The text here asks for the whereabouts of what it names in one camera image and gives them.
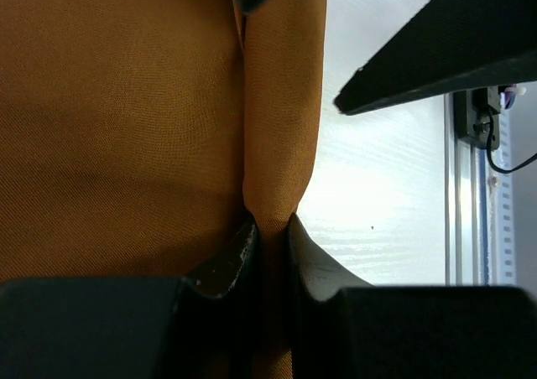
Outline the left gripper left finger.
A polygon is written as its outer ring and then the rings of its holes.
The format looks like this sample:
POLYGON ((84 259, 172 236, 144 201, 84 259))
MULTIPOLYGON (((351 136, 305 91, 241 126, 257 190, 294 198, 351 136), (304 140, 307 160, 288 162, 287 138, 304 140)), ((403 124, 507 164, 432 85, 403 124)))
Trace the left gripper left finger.
POLYGON ((20 278, 1 287, 4 378, 195 378, 252 372, 258 227, 184 277, 20 278))

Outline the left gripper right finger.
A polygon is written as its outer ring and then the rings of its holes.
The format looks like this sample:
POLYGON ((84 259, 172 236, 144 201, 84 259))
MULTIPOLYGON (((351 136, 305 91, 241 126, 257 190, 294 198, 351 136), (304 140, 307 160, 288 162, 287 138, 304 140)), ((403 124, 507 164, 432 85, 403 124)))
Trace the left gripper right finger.
POLYGON ((287 227, 296 378, 533 378, 536 303, 512 286, 373 286, 287 227))

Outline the orange cloth napkin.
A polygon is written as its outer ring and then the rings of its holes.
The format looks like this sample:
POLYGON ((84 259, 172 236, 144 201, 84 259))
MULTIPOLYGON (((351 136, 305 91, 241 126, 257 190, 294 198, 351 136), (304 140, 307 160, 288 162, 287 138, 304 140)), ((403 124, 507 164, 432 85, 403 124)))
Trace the orange cloth napkin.
POLYGON ((1 0, 1 278, 182 275, 261 231, 253 376, 289 378, 284 230, 326 0, 1 0))

